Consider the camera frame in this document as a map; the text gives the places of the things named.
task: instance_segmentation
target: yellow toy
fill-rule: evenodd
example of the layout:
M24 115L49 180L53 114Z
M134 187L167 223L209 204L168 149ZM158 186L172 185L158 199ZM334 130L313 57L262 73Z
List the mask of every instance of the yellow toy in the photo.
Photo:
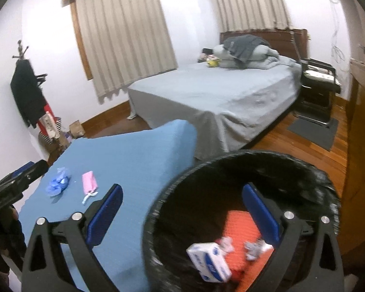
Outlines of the yellow toy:
M208 67L209 68L215 68L215 67L218 67L219 66L219 61L220 59L219 58L216 58L216 59L207 59L207 64L208 64Z

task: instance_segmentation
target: window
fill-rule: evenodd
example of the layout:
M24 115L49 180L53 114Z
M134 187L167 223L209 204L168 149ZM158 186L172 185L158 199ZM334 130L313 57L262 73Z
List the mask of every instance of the window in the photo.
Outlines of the window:
M286 29L290 26L284 0L215 0L222 32Z
M87 78L98 96L177 67L160 0L72 0Z

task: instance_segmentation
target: metal screw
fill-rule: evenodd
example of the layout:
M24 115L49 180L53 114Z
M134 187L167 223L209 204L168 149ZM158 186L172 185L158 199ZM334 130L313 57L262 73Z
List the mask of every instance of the metal screw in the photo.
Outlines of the metal screw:
M79 221L81 218L82 218L82 213L80 212L74 213L72 215L72 219L74 219L75 221Z
M322 216L320 219L324 222L324 224L328 224L330 222L330 219L327 216Z
M36 223L38 225L43 225L46 222L46 219L44 217L40 217L36 220Z
M292 218L294 218L295 217L295 214L293 214L292 212L290 212L290 211L287 211L287 212L285 212L284 213L284 216L285 216L285 218L287 218L287 219L292 219Z

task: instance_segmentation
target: black jacket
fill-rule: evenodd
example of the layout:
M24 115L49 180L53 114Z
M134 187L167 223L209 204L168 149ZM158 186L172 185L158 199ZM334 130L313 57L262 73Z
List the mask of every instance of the black jacket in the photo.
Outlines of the black jacket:
M46 113L44 107L47 103L28 60L16 63L11 90L24 122L35 128L38 120Z

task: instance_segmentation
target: pillow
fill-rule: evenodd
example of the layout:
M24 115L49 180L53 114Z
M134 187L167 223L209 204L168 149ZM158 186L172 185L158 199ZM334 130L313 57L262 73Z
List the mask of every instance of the pillow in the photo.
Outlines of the pillow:
M247 62L246 67L249 69L262 69L267 70L276 67L280 64L276 57L270 56L264 60L250 60Z
M230 54L230 52L224 49L223 45L215 46L213 49L213 53L216 57L221 60L233 60L234 57ZM257 60L265 60L268 56L271 57L279 57L279 53L276 50L273 50L265 45L258 45L251 54L249 60L257 61Z
M228 50L223 48L223 45L215 46L213 49L214 56L222 60L233 60L234 57L228 52Z
M285 56L279 56L279 62L289 67L300 66L296 60Z
M251 54L251 57L249 58L250 61L254 60L264 60L266 57L272 56L272 57L279 57L279 53L276 50L273 50L265 45L258 45Z
M238 63L234 59L232 59L232 60L228 60L228 59L221 60L219 62L219 67L220 68L228 68L228 69L246 69L246 65L243 62Z

